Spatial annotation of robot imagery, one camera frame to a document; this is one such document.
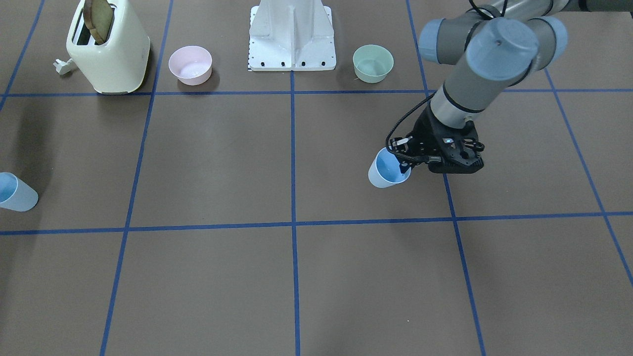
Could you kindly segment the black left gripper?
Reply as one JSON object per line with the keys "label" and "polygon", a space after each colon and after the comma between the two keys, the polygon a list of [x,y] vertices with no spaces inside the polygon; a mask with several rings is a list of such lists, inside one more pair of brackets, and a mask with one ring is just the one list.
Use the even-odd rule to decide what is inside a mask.
{"label": "black left gripper", "polygon": [[472,120],[461,129],[450,128],[426,106],[407,135],[394,137],[394,131],[413,112],[400,118],[387,135],[387,150],[400,162],[401,174],[419,165],[427,165],[435,174],[474,174],[484,167],[481,153],[485,145]]}

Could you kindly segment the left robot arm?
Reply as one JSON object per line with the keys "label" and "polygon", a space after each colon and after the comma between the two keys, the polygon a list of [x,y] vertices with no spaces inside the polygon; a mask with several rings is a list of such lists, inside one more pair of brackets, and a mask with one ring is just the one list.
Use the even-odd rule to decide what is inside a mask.
{"label": "left robot arm", "polygon": [[424,110],[403,137],[386,137],[393,165],[408,174],[427,165],[437,174],[472,174],[485,146],[475,119],[508,87],[557,60],[568,43],[560,12],[631,12],[630,0],[494,0],[453,19],[435,19],[420,32],[421,58],[453,66],[421,102]]}

